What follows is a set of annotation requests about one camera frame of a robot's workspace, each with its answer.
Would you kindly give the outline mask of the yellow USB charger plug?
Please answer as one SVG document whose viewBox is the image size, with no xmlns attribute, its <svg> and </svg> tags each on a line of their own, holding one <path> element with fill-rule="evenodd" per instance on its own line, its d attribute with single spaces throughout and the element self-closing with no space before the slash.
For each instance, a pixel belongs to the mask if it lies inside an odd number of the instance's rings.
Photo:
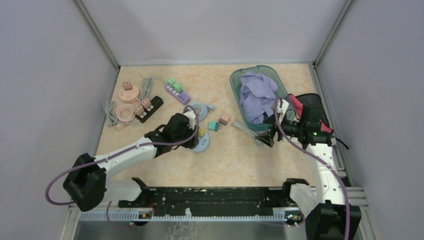
<svg viewBox="0 0 424 240">
<path fill-rule="evenodd" d="M 197 134 L 198 134 L 198 137 L 199 138 L 203 138 L 206 135 L 206 132 L 205 132 L 204 128 L 200 127 L 198 129 L 198 133 Z"/>
</svg>

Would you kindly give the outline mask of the blue round power socket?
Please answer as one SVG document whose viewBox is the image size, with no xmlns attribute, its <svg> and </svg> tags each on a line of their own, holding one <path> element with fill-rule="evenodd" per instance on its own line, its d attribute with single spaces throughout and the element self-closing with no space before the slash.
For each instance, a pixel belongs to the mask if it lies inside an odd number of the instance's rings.
<svg viewBox="0 0 424 240">
<path fill-rule="evenodd" d="M 211 141 L 207 132 L 203 136 L 199 136 L 197 139 L 198 144 L 193 149 L 191 149 L 192 152 L 201 153 L 209 148 Z"/>
</svg>

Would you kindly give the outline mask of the teal USB charger plug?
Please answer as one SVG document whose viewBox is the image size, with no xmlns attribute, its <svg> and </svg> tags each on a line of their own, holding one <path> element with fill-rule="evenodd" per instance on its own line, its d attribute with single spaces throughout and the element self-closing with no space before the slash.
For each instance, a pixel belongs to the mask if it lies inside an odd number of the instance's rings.
<svg viewBox="0 0 424 240">
<path fill-rule="evenodd" d="M 212 132 L 218 132 L 220 129 L 220 123 L 217 121 L 210 121 L 207 125 L 207 129 Z"/>
</svg>

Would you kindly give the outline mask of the brown pink USB charger plug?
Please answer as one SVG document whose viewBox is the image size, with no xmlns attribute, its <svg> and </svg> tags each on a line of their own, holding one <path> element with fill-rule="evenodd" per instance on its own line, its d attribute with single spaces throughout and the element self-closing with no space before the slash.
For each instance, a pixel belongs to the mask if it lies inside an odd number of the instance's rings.
<svg viewBox="0 0 424 240">
<path fill-rule="evenodd" d="M 230 119 L 231 119 L 231 117 L 228 114 L 223 114 L 218 119 L 218 122 L 219 122 L 220 125 L 227 126 Z"/>
</svg>

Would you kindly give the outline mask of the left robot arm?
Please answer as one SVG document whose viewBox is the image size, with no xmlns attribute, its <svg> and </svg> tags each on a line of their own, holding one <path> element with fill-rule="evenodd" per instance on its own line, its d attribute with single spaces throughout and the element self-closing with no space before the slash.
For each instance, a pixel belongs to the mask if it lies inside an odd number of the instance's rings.
<svg viewBox="0 0 424 240">
<path fill-rule="evenodd" d="M 176 113 L 167 124 L 146 133 L 139 140 L 103 155 L 80 155 L 67 173 L 63 188 L 82 212 L 101 203 L 127 201 L 138 207 L 149 203 L 149 188 L 139 178 L 114 180 L 113 177 L 141 162 L 153 160 L 182 146 L 198 144 L 199 118 L 194 110 Z"/>
</svg>

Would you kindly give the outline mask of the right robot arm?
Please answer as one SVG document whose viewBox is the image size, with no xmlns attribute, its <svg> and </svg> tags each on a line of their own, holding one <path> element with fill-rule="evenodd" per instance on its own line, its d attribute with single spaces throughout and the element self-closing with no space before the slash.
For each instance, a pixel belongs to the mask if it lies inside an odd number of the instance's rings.
<svg viewBox="0 0 424 240">
<path fill-rule="evenodd" d="M 295 180 L 282 191 L 281 199 L 287 206 L 297 205 L 304 215 L 308 240 L 352 240 L 358 230 L 362 213 L 350 203 L 347 188 L 337 173 L 333 158 L 335 138 L 322 130 L 323 108 L 319 105 L 303 105 L 300 120 L 286 119 L 290 105 L 278 99 L 273 108 L 274 124 L 258 140 L 269 139 L 273 146 L 274 136 L 284 138 L 309 158 L 315 188 L 302 180 Z"/>
</svg>

